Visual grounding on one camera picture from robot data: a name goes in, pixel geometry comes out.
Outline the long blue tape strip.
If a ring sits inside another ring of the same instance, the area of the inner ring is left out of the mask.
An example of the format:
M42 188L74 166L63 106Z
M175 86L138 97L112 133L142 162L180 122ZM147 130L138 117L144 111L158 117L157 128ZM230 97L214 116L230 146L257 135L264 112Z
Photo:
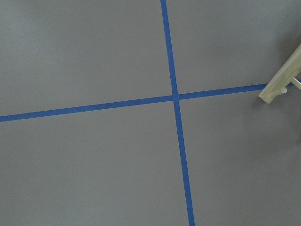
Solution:
M177 78L176 78L175 66L174 66L174 55L173 55L169 18L168 18L167 2L165 0L162 0L160 4L161 4L163 27L164 27L164 34L166 40L166 51L167 51L169 75L170 75L170 82L171 82L172 99L174 104L174 117L175 117L177 137L178 137L188 223L190 226L194 226L195 219L194 219L194 211L193 211L193 202L191 197L190 178L189 178L189 170L188 170L187 157L186 157L184 133L182 127L180 99L179 99Z

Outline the wooden dish rack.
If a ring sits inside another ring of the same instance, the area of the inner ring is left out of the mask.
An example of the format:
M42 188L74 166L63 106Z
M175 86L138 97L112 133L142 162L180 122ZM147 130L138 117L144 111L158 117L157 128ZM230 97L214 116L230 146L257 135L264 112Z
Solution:
M258 97L267 104L270 104L275 97L285 94L287 86L291 83L299 90L301 82L296 79L301 73L301 46L291 54L287 61L282 65L278 72L261 91Z

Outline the crossing blue tape strip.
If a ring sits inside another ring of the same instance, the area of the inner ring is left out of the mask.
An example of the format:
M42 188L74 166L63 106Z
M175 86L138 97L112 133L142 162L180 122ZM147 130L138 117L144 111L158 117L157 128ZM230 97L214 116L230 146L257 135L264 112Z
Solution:
M179 100L256 91L256 90L264 89L266 86L267 84L264 83L264 84L256 84L256 85L225 88L225 89L214 89L214 90L206 90L206 91L199 91L199 92L183 93L183 94L179 94ZM45 111L30 112L30 113L4 115L0 117L0 121L1 122L17 121L17 120L49 117L49 116L64 115L64 114L71 114L71 113L82 113L82 112L98 111L104 109L122 108L128 106L136 106L136 105L148 105L148 104L171 102L171 101L173 101L173 97L171 95L150 97L150 98L133 99L133 100L102 103L102 104L95 104L95 105L85 105L85 106L76 106L76 107L45 110Z

